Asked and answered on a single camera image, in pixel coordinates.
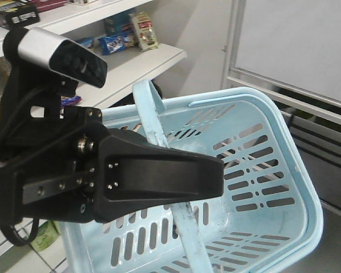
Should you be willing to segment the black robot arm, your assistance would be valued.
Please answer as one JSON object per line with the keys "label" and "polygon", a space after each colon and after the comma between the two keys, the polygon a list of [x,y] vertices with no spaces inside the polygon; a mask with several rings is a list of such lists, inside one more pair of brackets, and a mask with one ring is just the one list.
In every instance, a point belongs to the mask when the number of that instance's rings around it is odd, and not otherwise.
{"label": "black robot arm", "polygon": [[223,194],[221,160],[107,128],[92,107],[60,107],[76,82],[14,61],[0,105],[0,226],[25,217],[110,222]]}

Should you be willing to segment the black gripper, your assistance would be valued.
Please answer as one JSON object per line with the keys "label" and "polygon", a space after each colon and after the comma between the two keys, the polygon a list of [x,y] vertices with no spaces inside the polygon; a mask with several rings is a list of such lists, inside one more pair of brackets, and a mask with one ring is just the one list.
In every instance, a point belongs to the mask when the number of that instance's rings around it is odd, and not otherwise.
{"label": "black gripper", "polygon": [[24,218],[95,219],[102,112],[69,106],[64,118],[30,118],[0,131],[0,225]]}

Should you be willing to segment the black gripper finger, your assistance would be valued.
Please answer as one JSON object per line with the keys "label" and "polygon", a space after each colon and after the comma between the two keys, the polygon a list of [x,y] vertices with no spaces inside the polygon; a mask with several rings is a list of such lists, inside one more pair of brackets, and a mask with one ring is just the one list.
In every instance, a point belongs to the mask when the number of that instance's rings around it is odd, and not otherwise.
{"label": "black gripper finger", "polygon": [[109,129],[99,144],[94,220],[110,222],[138,210],[219,197],[223,162],[159,147],[130,130]]}

